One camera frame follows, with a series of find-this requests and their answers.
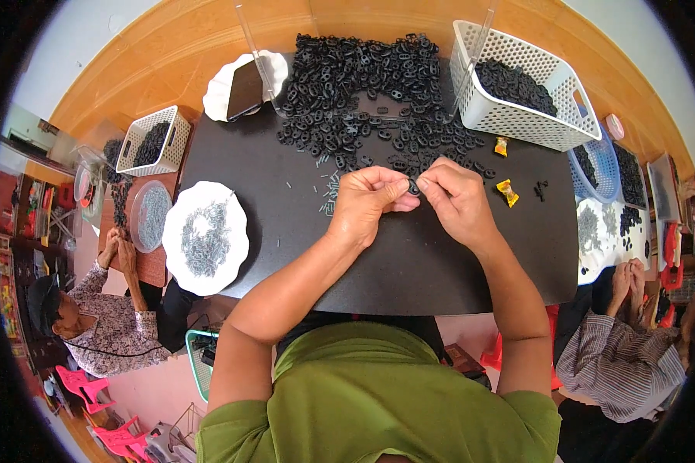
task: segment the blue plastic basket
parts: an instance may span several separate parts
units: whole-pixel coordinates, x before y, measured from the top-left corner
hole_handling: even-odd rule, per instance
[[[610,204],[620,193],[620,167],[618,167],[618,158],[615,156],[613,144],[602,124],[600,124],[600,130],[602,140],[593,140],[582,145],[594,167],[594,175],[598,183],[596,190],[585,177],[582,167],[576,160],[575,151],[569,150],[567,154],[571,179],[575,183],[575,195],[579,198],[594,198],[603,204]]]

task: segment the hand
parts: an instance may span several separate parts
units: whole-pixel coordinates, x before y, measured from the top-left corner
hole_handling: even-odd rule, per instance
[[[617,315],[629,289],[631,289],[631,264],[623,262],[615,267],[615,273],[613,273],[613,298],[608,306],[608,316]]]
[[[106,246],[98,255],[98,265],[108,268],[113,260],[113,256],[119,250],[119,241],[124,238],[125,232],[118,227],[113,227],[106,234]]]
[[[448,158],[438,158],[419,176],[417,186],[448,235],[474,253],[489,246],[492,238],[500,234],[478,173]]]
[[[643,295],[643,287],[645,284],[643,262],[634,257],[629,260],[628,263],[631,265],[631,291]]]
[[[136,248],[126,240],[119,240],[120,271],[125,276],[136,274]]]
[[[335,212],[327,235],[364,249],[373,244],[379,218],[386,212],[408,212],[419,199],[407,193],[403,173],[372,166],[346,173],[340,179]]]

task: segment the white perforated basket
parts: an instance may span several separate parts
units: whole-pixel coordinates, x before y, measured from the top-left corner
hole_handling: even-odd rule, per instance
[[[152,127],[160,122],[169,122],[162,151],[157,161],[153,164],[134,167],[134,159],[139,145]],[[180,168],[185,153],[185,144],[188,142],[190,124],[180,114],[177,106],[166,107],[156,113],[152,113],[132,122],[126,132],[124,144],[121,146],[119,159],[116,161],[116,172],[142,177],[157,173],[175,172]]]
[[[469,51],[482,27],[467,21],[454,21],[456,42],[451,55],[451,78],[459,97],[463,125],[469,129],[495,133],[541,144],[558,151],[570,150],[602,133],[587,93],[575,71],[566,61],[504,32],[490,29],[479,61],[495,59],[511,68],[522,66],[536,83],[545,86],[558,109],[556,117],[525,106],[494,98],[486,92],[473,72],[463,81],[470,64]],[[582,103],[577,105],[575,92]]]

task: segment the pink plastic chair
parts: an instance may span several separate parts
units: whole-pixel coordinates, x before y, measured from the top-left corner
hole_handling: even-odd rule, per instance
[[[138,416],[134,416],[119,429],[108,431],[105,428],[93,428],[98,438],[115,455],[131,458],[137,463],[152,463],[144,449],[147,447],[147,434],[139,433],[134,436],[129,432],[129,427],[139,421]]]
[[[107,379],[88,381],[83,370],[69,371],[61,365],[57,365],[56,370],[67,390],[79,395],[85,401],[88,413],[99,412],[115,403],[115,400],[107,404],[98,403],[98,393],[108,387]]]

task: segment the candy wrapper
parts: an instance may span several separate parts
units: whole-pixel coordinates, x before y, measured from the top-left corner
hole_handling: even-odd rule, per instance
[[[499,190],[501,194],[505,195],[505,198],[507,199],[507,205],[510,208],[513,207],[519,199],[519,195],[512,190],[512,183],[510,182],[510,179],[498,183],[497,190]]]
[[[501,154],[504,157],[507,157],[507,142],[509,141],[510,139],[506,137],[498,136],[497,145],[494,147],[494,153]]]

